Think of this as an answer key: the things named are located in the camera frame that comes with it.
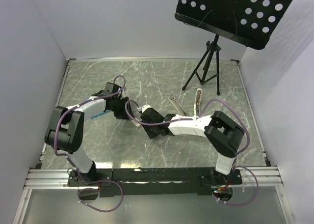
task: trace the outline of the red wire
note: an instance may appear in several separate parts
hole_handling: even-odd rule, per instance
[[[225,186],[225,187],[223,187],[223,188],[220,188],[220,189],[218,189],[219,191],[223,191],[224,189],[226,189],[228,186],[230,186],[231,185],[231,179],[230,179],[230,181],[228,182],[228,184]]]

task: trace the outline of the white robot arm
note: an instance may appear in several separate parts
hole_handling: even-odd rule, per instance
[[[142,107],[143,122],[159,123],[179,119],[162,126],[143,126],[150,139],[157,135],[194,135],[208,138],[218,152],[216,171],[228,175],[237,157],[237,150],[244,135],[243,128],[220,111],[196,120],[183,120],[184,118],[194,119],[177,114],[168,114],[164,118],[151,106]]]

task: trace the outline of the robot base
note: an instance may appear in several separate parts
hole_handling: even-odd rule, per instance
[[[224,186],[230,179],[232,185],[242,184],[238,169],[229,175],[215,171],[215,168],[105,168],[97,169],[98,180],[118,182],[124,195],[197,194],[212,195],[212,187]],[[69,187],[95,186],[82,183],[75,171],[70,172]],[[109,182],[100,185],[99,197],[119,196],[120,189]]]

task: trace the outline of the tripod stand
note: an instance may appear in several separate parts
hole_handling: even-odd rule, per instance
[[[191,76],[189,77],[187,82],[185,83],[184,87],[182,87],[182,90],[186,89],[187,85],[189,84],[189,82],[191,81],[191,79],[193,78],[194,75],[197,76],[201,85],[204,85],[205,83],[207,83],[211,79],[217,77],[217,95],[220,95],[220,90],[219,90],[219,51],[221,50],[221,48],[217,45],[218,38],[219,38],[219,35],[216,35],[215,39],[212,43],[210,43],[209,41],[206,43],[207,50],[206,50],[205,54],[201,58],[200,62],[197,64],[196,68],[194,69],[193,73],[191,74]],[[212,60],[212,57],[214,55],[214,52],[216,52],[216,62],[217,62],[216,74],[211,76],[207,80],[205,80],[209,66],[210,66],[210,63],[211,63],[211,60]],[[208,55],[208,57],[206,59],[205,65],[203,67],[204,73],[203,73],[203,76],[201,79],[200,75],[197,73],[197,70],[201,66],[202,62],[204,61],[204,59],[207,55]]]

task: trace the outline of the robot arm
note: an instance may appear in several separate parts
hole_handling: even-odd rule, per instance
[[[119,86],[107,83],[104,90],[93,94],[89,99],[113,94],[119,90]],[[96,179],[95,163],[86,155],[81,147],[83,140],[84,122],[96,114],[111,110],[117,119],[128,120],[124,105],[128,97],[123,98],[121,94],[107,99],[93,100],[73,112],[66,115],[62,125],[68,125],[67,128],[61,126],[58,132],[57,153],[66,154],[75,165],[75,168],[82,174],[85,180],[94,181]],[[61,107],[57,106],[52,112],[52,116],[45,134],[45,143],[53,147],[55,130],[60,117],[75,106]]]
[[[193,118],[176,114],[163,117],[151,106],[142,107],[141,119],[146,123],[159,123],[174,119]],[[158,135],[194,135],[206,137],[218,152],[216,171],[228,175],[237,157],[244,130],[221,111],[196,120],[179,120],[160,126],[143,126],[150,139]]]

